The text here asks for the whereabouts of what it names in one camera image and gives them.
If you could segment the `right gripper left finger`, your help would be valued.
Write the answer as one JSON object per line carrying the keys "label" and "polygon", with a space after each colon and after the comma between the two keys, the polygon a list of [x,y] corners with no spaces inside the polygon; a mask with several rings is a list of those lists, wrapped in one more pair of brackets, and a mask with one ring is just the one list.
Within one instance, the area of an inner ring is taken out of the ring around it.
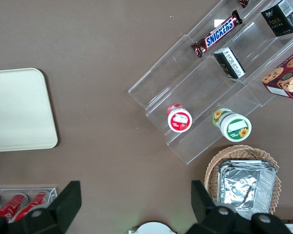
{"label": "right gripper left finger", "polygon": [[47,207],[38,206],[10,224],[10,234],[64,234],[82,205],[81,184],[71,181]]}

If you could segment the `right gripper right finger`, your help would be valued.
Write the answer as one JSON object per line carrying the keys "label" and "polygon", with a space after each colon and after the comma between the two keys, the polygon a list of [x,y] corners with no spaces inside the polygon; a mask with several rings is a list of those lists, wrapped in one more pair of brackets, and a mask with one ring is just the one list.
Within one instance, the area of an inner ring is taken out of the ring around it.
{"label": "right gripper right finger", "polygon": [[191,182],[191,206],[197,223],[189,234],[230,234],[235,225],[235,213],[224,206],[216,206],[199,180]]}

